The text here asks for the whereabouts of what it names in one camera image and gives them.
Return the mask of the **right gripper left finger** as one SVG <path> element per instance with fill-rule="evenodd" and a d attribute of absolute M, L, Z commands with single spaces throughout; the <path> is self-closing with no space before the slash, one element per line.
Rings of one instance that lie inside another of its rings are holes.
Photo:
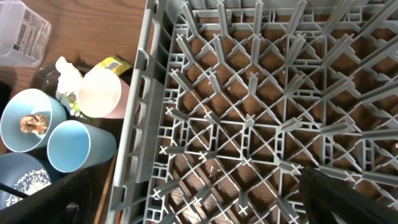
<path fill-rule="evenodd" d="M 1 223 L 84 223 L 90 209 L 90 173 L 78 170 L 1 210 Z"/>

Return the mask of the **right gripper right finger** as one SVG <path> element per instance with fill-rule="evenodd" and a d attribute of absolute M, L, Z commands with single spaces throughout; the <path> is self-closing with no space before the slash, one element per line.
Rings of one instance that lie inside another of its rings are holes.
<path fill-rule="evenodd" d="M 310 223 L 397 223 L 396 210 L 312 167 L 303 169 L 298 189 Z"/>

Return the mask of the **pile of white rice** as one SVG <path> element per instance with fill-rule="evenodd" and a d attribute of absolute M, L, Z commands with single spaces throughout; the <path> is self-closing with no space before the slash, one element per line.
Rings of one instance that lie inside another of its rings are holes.
<path fill-rule="evenodd" d="M 44 169 L 32 169 L 21 174 L 8 174 L 1 183 L 25 193 L 32 195 L 52 183 L 48 172 Z M 23 198 L 1 191 L 1 209 L 14 205 Z"/>

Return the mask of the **dark blue plate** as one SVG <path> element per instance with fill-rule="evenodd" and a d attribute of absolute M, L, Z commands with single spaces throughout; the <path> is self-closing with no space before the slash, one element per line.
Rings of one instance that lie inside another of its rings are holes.
<path fill-rule="evenodd" d="M 62 178 L 49 161 L 30 154 L 10 152 L 1 156 L 1 183 L 32 195 Z"/>

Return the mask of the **brown food scrap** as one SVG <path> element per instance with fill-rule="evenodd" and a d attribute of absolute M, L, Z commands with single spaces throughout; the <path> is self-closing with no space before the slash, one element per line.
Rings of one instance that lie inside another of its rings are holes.
<path fill-rule="evenodd" d="M 20 118 L 20 130 L 25 134 L 45 134 L 50 125 L 50 118 L 41 113 L 28 114 Z"/>

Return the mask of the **light blue bowl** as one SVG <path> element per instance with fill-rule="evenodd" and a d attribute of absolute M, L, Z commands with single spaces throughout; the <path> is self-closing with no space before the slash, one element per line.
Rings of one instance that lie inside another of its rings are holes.
<path fill-rule="evenodd" d="M 43 114 L 49 118 L 44 134 L 23 133 L 20 119 L 25 115 Z M 67 120 L 63 105 L 41 90 L 30 88 L 16 94 L 7 104 L 1 117 L 1 139 L 12 152 L 29 152 L 48 144 L 52 131 Z"/>

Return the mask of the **white tissue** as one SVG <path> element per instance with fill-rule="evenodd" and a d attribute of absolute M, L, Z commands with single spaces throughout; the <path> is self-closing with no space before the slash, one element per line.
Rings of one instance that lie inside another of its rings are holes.
<path fill-rule="evenodd" d="M 55 62 L 55 68 L 60 73 L 58 77 L 57 89 L 55 92 L 56 99 L 65 107 L 76 102 L 76 94 L 80 88 L 83 75 L 64 57 L 60 57 Z"/>

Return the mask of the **yellow green snack wrapper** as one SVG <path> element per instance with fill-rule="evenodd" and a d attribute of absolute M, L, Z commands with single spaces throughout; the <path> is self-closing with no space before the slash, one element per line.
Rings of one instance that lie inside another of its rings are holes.
<path fill-rule="evenodd" d="M 112 56 L 112 57 L 108 57 L 108 58 L 102 60 L 100 63 L 97 63 L 93 68 L 89 69 L 83 75 L 83 77 L 90 70 L 97 70 L 97 69 L 102 69 L 102 68 L 105 68 L 105 69 L 113 71 L 117 76 L 119 76 L 122 79 L 122 76 L 124 76 L 125 73 L 130 72 L 132 70 L 133 66 L 129 62 L 127 62 L 127 61 L 125 61 L 125 60 L 123 60 L 123 59 L 121 59 L 119 57 Z M 80 111 L 80 109 L 78 107 L 78 104 L 77 104 L 77 100 L 76 100 L 76 102 L 74 102 L 70 106 L 72 107 L 71 114 L 73 114 L 74 116 L 81 117 L 81 118 L 83 118 L 83 119 L 85 119 L 85 120 L 87 120 L 89 122 L 92 122 L 95 119 L 95 118 L 91 118 L 91 117 L 89 117 L 87 115 L 84 115 Z"/>

